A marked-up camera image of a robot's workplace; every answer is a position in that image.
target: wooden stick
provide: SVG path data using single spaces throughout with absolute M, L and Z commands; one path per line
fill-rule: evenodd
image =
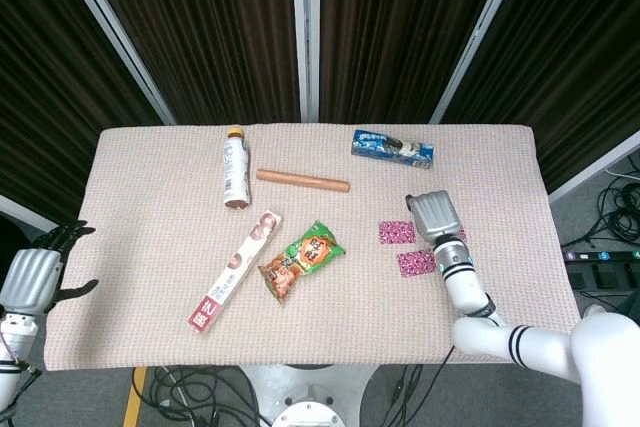
M 274 170 L 258 169 L 256 177 L 260 180 L 269 180 L 281 184 L 301 185 L 303 187 L 314 187 L 316 189 L 336 190 L 338 192 L 349 192 L 351 186 L 349 182 L 343 180 L 323 179 L 322 177 L 310 177 L 308 175 L 287 174 Z

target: blue snack box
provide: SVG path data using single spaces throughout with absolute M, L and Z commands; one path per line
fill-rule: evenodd
M 390 160 L 400 164 L 428 169 L 433 162 L 433 144 L 398 140 L 388 135 L 356 130 L 351 153 L 373 159 Z

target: chip bag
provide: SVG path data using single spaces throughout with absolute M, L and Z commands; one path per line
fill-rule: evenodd
M 301 238 L 258 269 L 271 293 L 282 303 L 298 277 L 312 274 L 344 253 L 331 231 L 316 220 Z

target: curtain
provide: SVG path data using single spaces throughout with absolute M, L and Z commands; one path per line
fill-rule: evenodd
M 640 129 L 640 0 L 504 0 L 443 121 L 531 126 L 555 190 Z
M 83 0 L 0 8 L 0 194 L 67 222 L 100 132 L 159 119 Z
M 321 0 L 320 120 L 427 122 L 486 0 Z
M 300 120 L 293 0 L 108 0 L 182 124 Z

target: bottle cap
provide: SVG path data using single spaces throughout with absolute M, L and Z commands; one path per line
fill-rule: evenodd
M 229 132 L 227 133 L 227 135 L 231 134 L 237 134 L 244 137 L 244 130 L 242 130 L 242 127 L 240 127 L 239 125 L 234 125 L 232 127 L 229 127 Z

